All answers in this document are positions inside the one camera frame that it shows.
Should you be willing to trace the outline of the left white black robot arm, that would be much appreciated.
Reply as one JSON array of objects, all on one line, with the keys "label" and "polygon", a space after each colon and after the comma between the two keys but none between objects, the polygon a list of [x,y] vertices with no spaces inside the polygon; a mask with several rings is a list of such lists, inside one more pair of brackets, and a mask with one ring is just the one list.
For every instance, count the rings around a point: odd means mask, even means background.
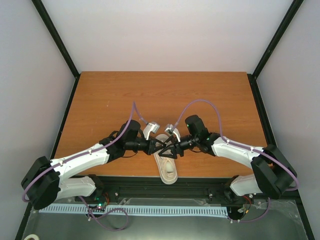
[{"label": "left white black robot arm", "polygon": [[165,144],[151,136],[159,127],[156,122],[149,122],[142,129],[138,121],[131,120],[88,149],[55,159],[39,157],[21,181],[24,190],[22,199],[31,203],[35,210],[69,197],[89,197],[95,202],[101,200],[104,188],[93,176],[75,176],[122,158],[126,151],[142,151],[152,155],[162,150]]}]

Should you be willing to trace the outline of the beige lace sneaker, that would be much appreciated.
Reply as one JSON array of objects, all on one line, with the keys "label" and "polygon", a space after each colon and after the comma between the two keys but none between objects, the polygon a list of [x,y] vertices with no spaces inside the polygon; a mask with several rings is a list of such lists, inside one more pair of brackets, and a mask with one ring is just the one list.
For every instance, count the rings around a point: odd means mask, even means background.
[{"label": "beige lace sneaker", "polygon": [[178,179],[175,160],[169,157],[159,156],[159,151],[153,154],[162,182],[166,185],[174,184]]}]

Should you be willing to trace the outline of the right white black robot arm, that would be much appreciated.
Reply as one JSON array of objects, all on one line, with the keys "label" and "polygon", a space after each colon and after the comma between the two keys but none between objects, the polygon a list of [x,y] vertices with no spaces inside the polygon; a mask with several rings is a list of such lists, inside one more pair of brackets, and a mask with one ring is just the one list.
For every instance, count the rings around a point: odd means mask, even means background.
[{"label": "right white black robot arm", "polygon": [[224,186],[224,195],[230,202],[249,194],[265,194],[277,200],[297,179],[297,173],[282,152],[272,144],[267,147],[250,146],[232,141],[219,133],[209,132],[201,118],[191,115],[185,119],[189,134],[165,141],[160,158],[177,159],[185,150],[199,148],[200,152],[223,157],[250,168],[253,173],[235,175]]}]

